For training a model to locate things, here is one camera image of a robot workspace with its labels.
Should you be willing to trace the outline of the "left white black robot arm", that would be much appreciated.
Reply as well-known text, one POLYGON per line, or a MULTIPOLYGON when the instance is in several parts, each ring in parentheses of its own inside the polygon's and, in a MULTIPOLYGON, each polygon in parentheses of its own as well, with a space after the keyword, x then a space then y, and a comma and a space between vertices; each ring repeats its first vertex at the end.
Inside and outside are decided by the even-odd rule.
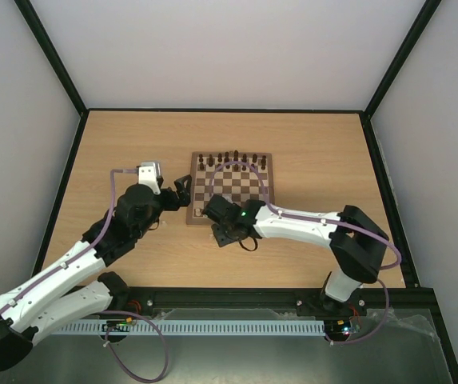
POLYGON ((129 253, 165 211, 191 202, 192 178, 163 188, 152 169, 135 172, 137 183, 110 194, 110 206, 56 262, 0 295, 0 371, 18 364, 44 338, 90 314, 123 310, 129 287, 107 267, 129 253))

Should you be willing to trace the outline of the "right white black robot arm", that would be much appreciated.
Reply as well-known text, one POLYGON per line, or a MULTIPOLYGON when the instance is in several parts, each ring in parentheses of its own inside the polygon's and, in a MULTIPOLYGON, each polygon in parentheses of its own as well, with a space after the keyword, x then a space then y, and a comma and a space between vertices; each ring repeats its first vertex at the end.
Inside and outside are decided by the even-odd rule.
POLYGON ((382 266, 388 235, 356 206, 341 212, 309 213, 285 210, 262 200, 242 205, 215 194, 202 213, 209 218, 219 247, 241 244, 247 238, 284 238, 331 250, 337 268, 325 279, 318 306, 339 313, 354 291, 373 284, 382 266))

